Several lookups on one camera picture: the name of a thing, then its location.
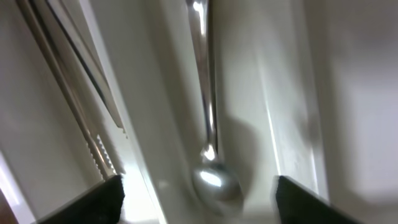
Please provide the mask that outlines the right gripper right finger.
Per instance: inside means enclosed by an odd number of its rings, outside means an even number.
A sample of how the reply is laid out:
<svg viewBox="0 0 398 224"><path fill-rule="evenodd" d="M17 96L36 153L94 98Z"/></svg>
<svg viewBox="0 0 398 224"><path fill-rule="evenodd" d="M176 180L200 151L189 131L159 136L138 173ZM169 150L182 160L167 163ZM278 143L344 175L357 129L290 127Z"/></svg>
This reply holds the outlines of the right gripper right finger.
<svg viewBox="0 0 398 224"><path fill-rule="evenodd" d="M357 224L344 213L322 202L294 180L277 178L275 201L282 224Z"/></svg>

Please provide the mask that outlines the steel serving tongs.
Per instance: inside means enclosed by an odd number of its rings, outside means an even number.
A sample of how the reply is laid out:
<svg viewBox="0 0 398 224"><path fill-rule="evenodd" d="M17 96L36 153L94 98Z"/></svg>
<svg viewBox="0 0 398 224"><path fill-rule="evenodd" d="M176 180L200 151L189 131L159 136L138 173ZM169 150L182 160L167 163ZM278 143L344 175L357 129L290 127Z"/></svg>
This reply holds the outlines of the steel serving tongs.
<svg viewBox="0 0 398 224"><path fill-rule="evenodd" d="M103 179L125 174L112 140L124 133L79 1L17 2Z"/></svg>

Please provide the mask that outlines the steel spoon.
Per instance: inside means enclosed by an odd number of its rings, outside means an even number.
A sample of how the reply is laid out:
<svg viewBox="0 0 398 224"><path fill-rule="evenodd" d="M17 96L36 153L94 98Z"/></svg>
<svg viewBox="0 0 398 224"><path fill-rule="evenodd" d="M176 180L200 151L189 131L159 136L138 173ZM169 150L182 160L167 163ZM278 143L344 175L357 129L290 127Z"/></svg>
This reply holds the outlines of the steel spoon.
<svg viewBox="0 0 398 224"><path fill-rule="evenodd" d="M222 217L232 216L243 208L243 191L238 176L219 155L211 1L186 0L185 3L206 131L201 161L192 170L193 189L209 211Z"/></svg>

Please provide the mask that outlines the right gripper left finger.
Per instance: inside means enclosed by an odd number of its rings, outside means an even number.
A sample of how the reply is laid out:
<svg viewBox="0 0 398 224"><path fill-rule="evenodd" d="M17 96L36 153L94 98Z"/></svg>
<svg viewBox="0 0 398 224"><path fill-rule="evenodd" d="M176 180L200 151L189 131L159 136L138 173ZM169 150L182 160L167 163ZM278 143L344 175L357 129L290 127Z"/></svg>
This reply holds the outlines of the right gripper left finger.
<svg viewBox="0 0 398 224"><path fill-rule="evenodd" d="M117 224L125 198L123 178L114 175L37 220L39 224Z"/></svg>

